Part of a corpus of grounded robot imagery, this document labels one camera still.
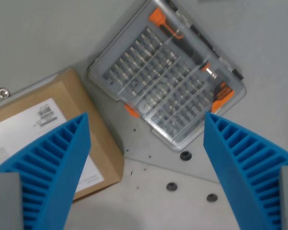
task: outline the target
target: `screwdriver bit set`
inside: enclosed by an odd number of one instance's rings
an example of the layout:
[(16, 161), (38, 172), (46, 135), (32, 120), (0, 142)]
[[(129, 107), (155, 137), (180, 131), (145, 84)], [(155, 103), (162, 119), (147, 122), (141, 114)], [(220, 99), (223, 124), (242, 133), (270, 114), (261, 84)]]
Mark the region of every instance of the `screwdriver bit set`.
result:
[(173, 150), (224, 113), (245, 88), (162, 0), (148, 1), (94, 61), (88, 77), (123, 101)]

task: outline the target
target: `cardboard box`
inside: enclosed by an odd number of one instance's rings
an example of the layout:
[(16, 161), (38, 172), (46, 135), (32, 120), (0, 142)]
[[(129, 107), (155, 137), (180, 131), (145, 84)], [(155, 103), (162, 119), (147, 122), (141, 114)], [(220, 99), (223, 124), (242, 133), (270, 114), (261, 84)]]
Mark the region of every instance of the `cardboard box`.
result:
[(67, 120), (88, 112), (92, 142), (90, 157), (104, 177), (104, 181), (77, 192), (74, 200), (121, 181), (124, 168), (123, 155), (72, 69), (1, 107), (0, 122), (50, 98)]

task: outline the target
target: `screwdriver handle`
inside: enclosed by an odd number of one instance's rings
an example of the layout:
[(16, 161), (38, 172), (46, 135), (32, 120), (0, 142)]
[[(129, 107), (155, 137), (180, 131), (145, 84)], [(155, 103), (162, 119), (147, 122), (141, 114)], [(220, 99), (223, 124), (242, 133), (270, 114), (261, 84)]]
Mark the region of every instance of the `screwdriver handle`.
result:
[(172, 41), (177, 45), (185, 54), (187, 54), (196, 65), (201, 65), (200, 69), (206, 68), (207, 62), (203, 63), (204, 59), (197, 53), (191, 45), (186, 41), (183, 35), (176, 33), (169, 25), (166, 15), (162, 12), (160, 7), (157, 7), (148, 20), (154, 23), (160, 30), (167, 36), (172, 37)]

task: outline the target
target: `orange plastic tab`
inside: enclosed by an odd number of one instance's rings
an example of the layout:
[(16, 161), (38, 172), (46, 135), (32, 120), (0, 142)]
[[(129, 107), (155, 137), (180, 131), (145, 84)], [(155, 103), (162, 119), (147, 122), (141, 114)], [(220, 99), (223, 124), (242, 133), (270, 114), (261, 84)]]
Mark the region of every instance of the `orange plastic tab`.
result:
[(232, 98), (235, 94), (235, 91), (232, 90), (230, 93), (228, 92), (220, 92), (220, 100), (216, 100), (215, 102), (213, 102), (212, 104), (212, 113), (215, 113), (218, 111), (219, 108), (221, 108), (230, 98)]
[(125, 104), (125, 108), (130, 113), (131, 116), (134, 116), (134, 117), (137, 117), (137, 118), (140, 117), (140, 115), (136, 111), (134, 111), (129, 105)]
[(156, 24), (156, 26), (165, 26), (167, 30), (169, 30), (176, 38), (182, 39), (183, 35), (178, 35), (168, 24), (167, 17), (162, 12), (160, 7), (157, 7), (154, 12), (148, 17), (148, 20)]
[(208, 69), (210, 67), (210, 63), (208, 63), (207, 65), (204, 66), (204, 68), (202, 68), (202, 71), (206, 71), (206, 69)]

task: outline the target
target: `plastic case lid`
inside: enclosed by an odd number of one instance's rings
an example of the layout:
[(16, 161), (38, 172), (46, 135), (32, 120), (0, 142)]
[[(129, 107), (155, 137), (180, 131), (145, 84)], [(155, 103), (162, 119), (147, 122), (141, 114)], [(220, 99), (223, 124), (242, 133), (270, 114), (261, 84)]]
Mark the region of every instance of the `plastic case lid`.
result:
[(223, 114), (246, 93), (160, 0), (138, 11), (92, 64), (89, 78), (133, 108), (177, 151), (202, 133), (206, 111)]

